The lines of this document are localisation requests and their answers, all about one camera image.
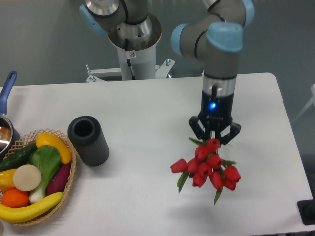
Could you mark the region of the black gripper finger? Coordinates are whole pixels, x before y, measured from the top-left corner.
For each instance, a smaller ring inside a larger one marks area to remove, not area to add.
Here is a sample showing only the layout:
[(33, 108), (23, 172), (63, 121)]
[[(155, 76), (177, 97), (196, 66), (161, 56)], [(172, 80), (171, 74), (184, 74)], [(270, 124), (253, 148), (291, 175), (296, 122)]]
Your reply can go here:
[(234, 139), (241, 131), (241, 125), (237, 123), (232, 123), (230, 125), (230, 132), (226, 134), (223, 137), (220, 137), (220, 144), (226, 145), (228, 144), (232, 139)]
[(192, 116), (189, 125), (198, 139), (210, 139), (210, 123), (206, 116)]

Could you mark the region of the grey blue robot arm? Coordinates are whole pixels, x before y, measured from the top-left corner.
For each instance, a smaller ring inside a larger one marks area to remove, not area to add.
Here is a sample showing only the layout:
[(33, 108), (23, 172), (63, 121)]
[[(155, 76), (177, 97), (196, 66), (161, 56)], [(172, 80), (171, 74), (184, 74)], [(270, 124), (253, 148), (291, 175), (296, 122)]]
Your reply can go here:
[[(243, 30), (255, 16), (250, 0), (207, 1), (207, 16), (195, 24), (177, 25), (171, 47), (179, 55), (201, 61), (201, 109), (189, 124), (199, 140), (216, 138), (228, 144), (240, 133), (233, 122), (233, 105)], [(95, 34), (107, 34), (116, 47), (123, 80), (153, 79), (160, 21), (148, 12), (145, 0), (86, 0), (80, 14)]]

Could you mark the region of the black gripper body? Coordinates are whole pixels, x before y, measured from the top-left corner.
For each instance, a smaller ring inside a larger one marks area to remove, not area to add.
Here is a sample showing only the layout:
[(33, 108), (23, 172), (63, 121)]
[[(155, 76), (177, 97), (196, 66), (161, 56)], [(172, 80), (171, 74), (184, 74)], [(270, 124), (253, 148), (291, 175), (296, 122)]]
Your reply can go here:
[(212, 99), (210, 95), (202, 92), (201, 109), (198, 114), (198, 118), (205, 129), (202, 138), (209, 138), (212, 131), (218, 136), (232, 123), (233, 99), (234, 94)]

